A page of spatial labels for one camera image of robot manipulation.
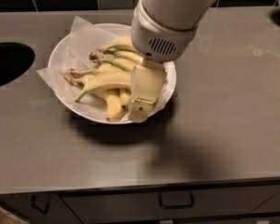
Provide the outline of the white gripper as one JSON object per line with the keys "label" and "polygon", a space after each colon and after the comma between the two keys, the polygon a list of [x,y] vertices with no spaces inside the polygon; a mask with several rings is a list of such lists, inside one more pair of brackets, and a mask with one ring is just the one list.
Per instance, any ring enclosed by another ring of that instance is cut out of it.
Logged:
{"label": "white gripper", "polygon": [[148,118],[165,82],[162,63],[177,60],[195,34],[196,28],[177,31],[158,24],[148,15],[142,0],[138,1],[133,12],[131,38],[136,51],[147,60],[132,70],[129,120],[143,122]]}

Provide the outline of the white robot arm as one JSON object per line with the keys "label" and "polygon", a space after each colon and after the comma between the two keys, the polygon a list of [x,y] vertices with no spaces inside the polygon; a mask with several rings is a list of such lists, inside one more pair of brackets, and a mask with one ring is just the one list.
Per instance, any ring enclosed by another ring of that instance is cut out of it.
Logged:
{"label": "white robot arm", "polygon": [[132,70],[128,118],[145,121],[158,106],[166,73],[193,40],[204,14],[216,0],[138,0],[131,38],[143,61]]}

